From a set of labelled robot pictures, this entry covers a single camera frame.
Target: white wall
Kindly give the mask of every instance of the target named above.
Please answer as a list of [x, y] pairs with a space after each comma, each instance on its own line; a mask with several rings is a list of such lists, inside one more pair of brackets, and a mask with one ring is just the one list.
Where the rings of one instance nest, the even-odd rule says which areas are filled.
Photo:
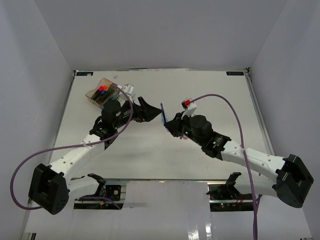
[[319, 68], [320, 2], [290, 0], [254, 61], [252, 81], [276, 154], [300, 156], [314, 177], [303, 210], [315, 240], [320, 240]]
[[250, 67], [287, 0], [35, 0], [73, 70]]
[[[0, 1], [0, 31], [0, 238], [15, 240], [26, 211], [11, 200], [11, 175], [28, 155], [52, 146], [72, 71], [33, 0]], [[33, 168], [46, 160], [33, 159], [18, 174], [21, 203]]]

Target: white table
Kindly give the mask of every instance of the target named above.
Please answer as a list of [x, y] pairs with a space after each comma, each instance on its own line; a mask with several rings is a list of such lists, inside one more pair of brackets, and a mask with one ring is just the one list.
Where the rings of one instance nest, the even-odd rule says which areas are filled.
[[[79, 143], [88, 134], [101, 110], [91, 104], [85, 94], [94, 89], [102, 78], [107, 78], [119, 85], [126, 83], [134, 85], [136, 96], [142, 96], [152, 106], [159, 108], [160, 102], [162, 102], [169, 120], [174, 117], [175, 113], [183, 110], [181, 101], [185, 98], [196, 98], [208, 93], [220, 94], [231, 102], [239, 116], [245, 146], [265, 153], [271, 151], [268, 149], [270, 144], [267, 142], [268, 136], [264, 135], [263, 125], [259, 122], [255, 111], [257, 106], [254, 105], [251, 96], [252, 89], [245, 76], [227, 76], [224, 71], [187, 69], [95, 71], [93, 76], [76, 76], [61, 122], [56, 146]], [[197, 106], [195, 113], [205, 115], [216, 132], [240, 142], [237, 122], [224, 101], [211, 97], [198, 101]], [[51, 161], [55, 161], [67, 152], [68, 150], [54, 152]], [[158, 116], [149, 123], [132, 122], [104, 153], [96, 156], [85, 165], [75, 177], [95, 173], [105, 178], [115, 179], [223, 180], [233, 172], [242, 172], [240, 178], [248, 179], [246, 168], [210, 158], [192, 141], [172, 137], [163, 127], [161, 117]], [[261, 178], [264, 176], [259, 176], [256, 172], [253, 173], [254, 180]], [[161, 195], [157, 197], [157, 192], [153, 192], [153, 194], [156, 196], [153, 201], [163, 198]], [[128, 213], [131, 214], [129, 216], [126, 215], [126, 212], [119, 213], [119, 211], [112, 210], [107, 210], [108, 214], [101, 210], [98, 212], [95, 210], [73, 210], [72, 201], [70, 200], [70, 202], [66, 206], [66, 210], [56, 216], [50, 216], [43, 210], [33, 211], [29, 215], [25, 231], [38, 233], [36, 240], [38, 238], [41, 240], [57, 239], [58, 236], [61, 238], [68, 236], [69, 239], [81, 239], [79, 237], [83, 236], [83, 239], [91, 239], [88, 238], [88, 235], [84, 237], [84, 232], [88, 233], [88, 231], [90, 236], [95, 234], [92, 239], [101, 239], [100, 236], [104, 235], [101, 235], [102, 233], [99, 231], [102, 231], [100, 223], [103, 221], [104, 228], [107, 227], [112, 232], [111, 235], [107, 235], [107, 239], [139, 239], [147, 236], [143, 233], [147, 234], [148, 231], [143, 229], [139, 231], [137, 228], [140, 228], [141, 225], [134, 220], [130, 224], [118, 222], [118, 225], [113, 221], [114, 219], [124, 219], [124, 215], [126, 219], [134, 219], [132, 212]], [[207, 218], [205, 215], [206, 213], [202, 213], [204, 219]], [[151, 216], [157, 216], [157, 218], [153, 218], [155, 224], [159, 226], [157, 231], [168, 233], [168, 228], [159, 224], [161, 216], [158, 214]], [[148, 218], [149, 227], [154, 226], [150, 218], [152, 217]], [[163, 218], [162, 222], [168, 220], [165, 216]], [[252, 212], [212, 212], [211, 219], [213, 239], [252, 238]], [[302, 209], [289, 207], [274, 197], [263, 197], [261, 200], [258, 224], [260, 240], [291, 240], [311, 236]], [[130, 231], [135, 229], [139, 231], [139, 234], [129, 234], [126, 238], [127, 235], [122, 233], [129, 225], [135, 226]], [[169, 233], [172, 233], [175, 239], [188, 239], [174, 235], [175, 231], [179, 232], [180, 229], [183, 229], [183, 226], [177, 224], [176, 227], [170, 228]], [[161, 234], [153, 235], [153, 238], [162, 239]]]

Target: cable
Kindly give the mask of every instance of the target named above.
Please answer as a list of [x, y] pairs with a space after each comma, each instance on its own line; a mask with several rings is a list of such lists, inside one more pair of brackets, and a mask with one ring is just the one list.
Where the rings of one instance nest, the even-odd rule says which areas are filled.
[[194, 103], [194, 102], [196, 102], [196, 101], [198, 101], [200, 99], [206, 98], [206, 97], [218, 97], [218, 98], [223, 99], [229, 105], [229, 107], [231, 108], [231, 110], [232, 110], [232, 112], [233, 112], [233, 114], [235, 116], [235, 119], [236, 119], [236, 121], [238, 123], [239, 131], [240, 131], [240, 139], [241, 139], [241, 148], [243, 149], [245, 165], [246, 165], [246, 168], [247, 168], [247, 171], [248, 171], [249, 180], [250, 180], [250, 186], [251, 186], [252, 205], [253, 205], [253, 239], [257, 240], [258, 239], [258, 223], [257, 223], [257, 212], [258, 212], [258, 209], [257, 209], [257, 202], [256, 202], [255, 187], [254, 187], [254, 181], [253, 181], [253, 177], [252, 177], [252, 173], [251, 173], [251, 169], [250, 169], [250, 165], [249, 165], [248, 156], [247, 156], [247, 153], [246, 153], [246, 150], [245, 150], [244, 134], [243, 134], [243, 130], [242, 130], [242, 127], [241, 127], [241, 123], [240, 123], [239, 117], [238, 117], [234, 107], [231, 105], [231, 103], [224, 96], [221, 96], [219, 94], [214, 94], [214, 93], [206, 94], [206, 95], [203, 95], [203, 96], [197, 97], [196, 99], [191, 100], [190, 103]]
[[[85, 145], [86, 146], [92, 146], [92, 145], [96, 145], [96, 144], [101, 144], [101, 143], [104, 143], [104, 142], [107, 142], [111, 139], [114, 139], [116, 138], [117, 136], [119, 136], [129, 125], [132, 117], [133, 117], [133, 114], [134, 114], [134, 106], [129, 98], [129, 96], [121, 89], [118, 87], [118, 85], [116, 85], [115, 83], [112, 83], [110, 85], [110, 87], [113, 87], [117, 90], [119, 90], [125, 97], [126, 99], [129, 101], [129, 104], [130, 104], [130, 116], [129, 116], [129, 119], [127, 121], [127, 123], [124, 125], [124, 127], [119, 131], [117, 132], [116, 134], [114, 134], [113, 136], [110, 136], [104, 140], [101, 140], [101, 141], [96, 141], [96, 142], [91, 142], [91, 143], [86, 143]], [[18, 202], [16, 196], [15, 196], [15, 192], [14, 192], [14, 181], [15, 181], [15, 178], [16, 178], [16, 175], [19, 171], [19, 169], [27, 162], [29, 161], [30, 159], [32, 159], [33, 157], [39, 155], [39, 154], [43, 154], [43, 153], [47, 153], [47, 152], [51, 152], [51, 151], [56, 151], [56, 150], [61, 150], [61, 149], [73, 149], [73, 148], [83, 148], [84, 145], [83, 144], [75, 144], [75, 145], [68, 145], [68, 146], [59, 146], [59, 147], [52, 147], [52, 148], [48, 148], [48, 149], [44, 149], [44, 150], [41, 150], [41, 151], [38, 151], [30, 156], [28, 156], [26, 159], [24, 159], [17, 167], [16, 169], [14, 170], [13, 174], [12, 174], [12, 177], [11, 177], [11, 180], [10, 180], [10, 194], [11, 194], [11, 198], [13, 200], [13, 202], [21, 209], [24, 209], [24, 210], [36, 210], [36, 209], [41, 209], [42, 207], [41, 206], [37, 206], [37, 207], [28, 207], [28, 206], [23, 206], [21, 203]]]
[[94, 200], [94, 199], [103, 199], [103, 200], [106, 200], [110, 203], [112, 203], [113, 205], [116, 206], [117, 209], [121, 210], [121, 207], [118, 206], [118, 204], [116, 204], [114, 201], [112, 201], [110, 198], [107, 198], [107, 197], [104, 197], [104, 196], [83, 196], [83, 197], [80, 197], [79, 200], [82, 201], [82, 200]]

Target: purple cable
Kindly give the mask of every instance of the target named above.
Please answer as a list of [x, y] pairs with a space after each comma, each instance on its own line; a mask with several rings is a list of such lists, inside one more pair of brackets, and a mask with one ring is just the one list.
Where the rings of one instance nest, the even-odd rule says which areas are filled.
[[231, 110], [232, 110], [232, 112], [233, 112], [233, 114], [234, 114], [234, 116], [236, 118], [236, 121], [238, 123], [239, 131], [240, 131], [241, 147], [243, 148], [243, 155], [244, 155], [245, 165], [246, 165], [246, 168], [248, 170], [250, 186], [251, 186], [252, 205], [253, 205], [253, 239], [257, 240], [258, 239], [258, 221], [257, 221], [258, 208], [257, 208], [257, 202], [256, 202], [255, 187], [254, 187], [254, 181], [253, 181], [253, 177], [252, 177], [252, 173], [251, 173], [251, 169], [250, 169], [250, 165], [249, 165], [248, 156], [247, 156], [247, 153], [246, 153], [246, 150], [245, 150], [244, 134], [243, 134], [243, 131], [242, 131], [242, 127], [241, 127], [241, 124], [240, 124], [239, 117], [238, 117], [234, 107], [231, 105], [231, 103], [224, 96], [221, 96], [219, 94], [213, 94], [213, 93], [206, 94], [206, 95], [203, 95], [203, 96], [197, 97], [196, 99], [191, 100], [190, 103], [193, 103], [195, 101], [198, 101], [198, 100], [206, 98], [206, 97], [218, 97], [218, 98], [223, 99], [229, 105], [229, 107], [231, 108]]
[[112, 203], [113, 205], [115, 205], [117, 209], [121, 210], [121, 207], [119, 207], [118, 204], [116, 204], [110, 198], [103, 197], [103, 196], [83, 196], [83, 197], [80, 197], [79, 200], [82, 201], [82, 200], [94, 200], [94, 199], [102, 199], [102, 200], [108, 201], [108, 202]]
[[[109, 141], [111, 139], [114, 139], [116, 138], [117, 136], [119, 136], [129, 125], [131, 119], [132, 119], [132, 116], [134, 114], [134, 106], [130, 100], [130, 98], [128, 97], [128, 95], [122, 90], [120, 89], [115, 83], [112, 83], [110, 85], [110, 87], [113, 87], [117, 90], [119, 90], [121, 93], [123, 93], [123, 95], [126, 97], [126, 99], [129, 101], [129, 104], [130, 104], [130, 116], [129, 116], [129, 119], [128, 119], [128, 122], [124, 125], [124, 127], [121, 129], [121, 131], [117, 132], [115, 135], [111, 136], [111, 137], [108, 137], [104, 140], [101, 140], [101, 141], [96, 141], [96, 142], [91, 142], [91, 143], [86, 143], [85, 145], [86, 146], [92, 146], [92, 145], [96, 145], [96, 144], [101, 144], [101, 143], [104, 143], [106, 141]], [[84, 145], [83, 144], [76, 144], [76, 145], [68, 145], [68, 146], [58, 146], [58, 147], [52, 147], [52, 148], [48, 148], [48, 149], [44, 149], [44, 150], [41, 150], [41, 151], [38, 151], [30, 156], [28, 156], [25, 160], [23, 160], [17, 167], [16, 169], [14, 170], [13, 174], [12, 174], [12, 177], [11, 177], [11, 180], [10, 180], [10, 194], [11, 194], [11, 198], [12, 200], [14, 201], [14, 203], [21, 209], [24, 209], [24, 210], [36, 210], [36, 209], [41, 209], [42, 207], [41, 206], [37, 206], [37, 207], [28, 207], [28, 206], [23, 206], [22, 204], [20, 204], [20, 202], [18, 202], [16, 196], [15, 196], [15, 192], [14, 192], [14, 181], [15, 181], [15, 178], [16, 178], [16, 175], [19, 171], [19, 169], [27, 162], [29, 161], [30, 159], [32, 159], [33, 157], [39, 155], [39, 154], [43, 154], [43, 153], [47, 153], [47, 152], [51, 152], [51, 151], [56, 151], [56, 150], [61, 150], [61, 149], [73, 149], [73, 148], [83, 148]]]

